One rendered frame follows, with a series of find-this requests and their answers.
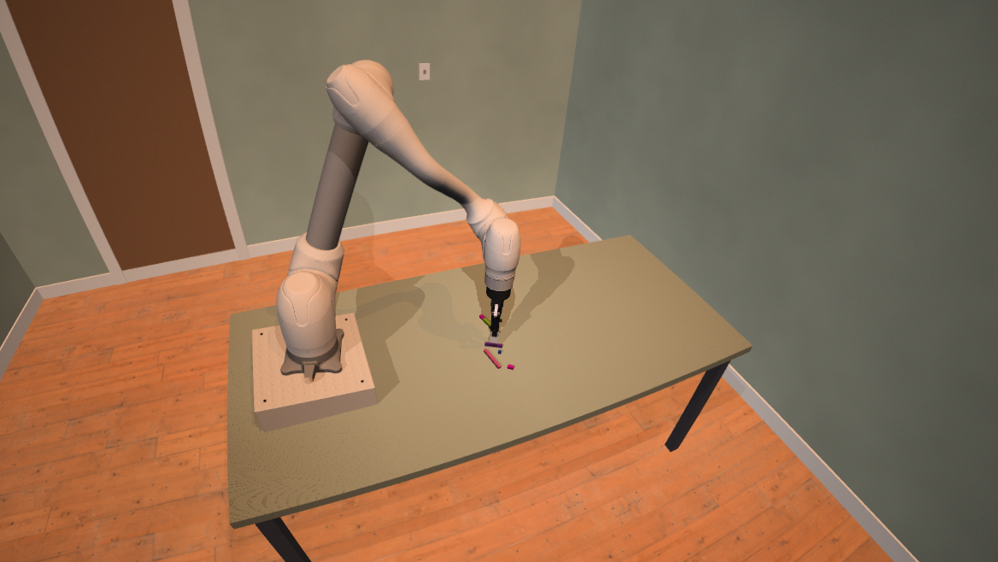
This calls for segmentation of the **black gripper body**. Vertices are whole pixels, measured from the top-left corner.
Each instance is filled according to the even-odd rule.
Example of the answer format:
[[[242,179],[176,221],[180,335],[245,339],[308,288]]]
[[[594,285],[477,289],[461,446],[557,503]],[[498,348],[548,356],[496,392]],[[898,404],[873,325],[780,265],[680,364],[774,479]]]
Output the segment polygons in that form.
[[[495,310],[495,304],[498,304],[498,310],[500,310],[501,302],[510,297],[510,292],[511,289],[507,291],[494,291],[490,290],[488,286],[486,286],[486,294],[489,298],[491,298],[491,300],[493,300],[493,310]]]

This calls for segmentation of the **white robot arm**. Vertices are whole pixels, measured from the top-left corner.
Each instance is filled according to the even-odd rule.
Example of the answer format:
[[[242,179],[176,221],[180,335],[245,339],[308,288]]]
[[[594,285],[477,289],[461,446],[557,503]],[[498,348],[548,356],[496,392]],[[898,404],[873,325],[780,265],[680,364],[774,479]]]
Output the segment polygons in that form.
[[[326,81],[326,92],[335,126],[308,231],[296,240],[289,274],[277,294],[286,344],[280,371],[304,373],[313,381],[316,372],[341,372],[344,333],[335,329],[334,312],[344,255],[339,238],[368,142],[466,209],[466,221],[481,242],[484,283],[490,290],[512,288],[521,247],[519,227],[499,203],[481,199],[429,155],[396,106],[384,66],[363,60],[337,67]]]

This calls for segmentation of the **pink rod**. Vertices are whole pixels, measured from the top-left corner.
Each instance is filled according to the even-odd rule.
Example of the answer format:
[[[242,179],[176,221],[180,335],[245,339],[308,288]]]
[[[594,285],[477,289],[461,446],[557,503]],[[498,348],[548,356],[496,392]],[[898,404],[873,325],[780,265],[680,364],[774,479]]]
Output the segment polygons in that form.
[[[491,355],[491,354],[489,353],[489,351],[487,350],[487,348],[486,348],[486,349],[484,349],[484,353],[485,353],[485,354],[486,354],[486,355],[487,355],[487,356],[489,357],[489,359],[490,359],[490,360],[491,360],[491,361],[492,361],[492,362],[494,363],[494,365],[495,365],[495,366],[497,367],[497,369],[500,369],[500,368],[501,368],[501,366],[500,366],[500,363],[498,363],[498,362],[496,361],[496,359],[494,359],[494,357],[493,357],[493,356],[492,356],[492,355]]]

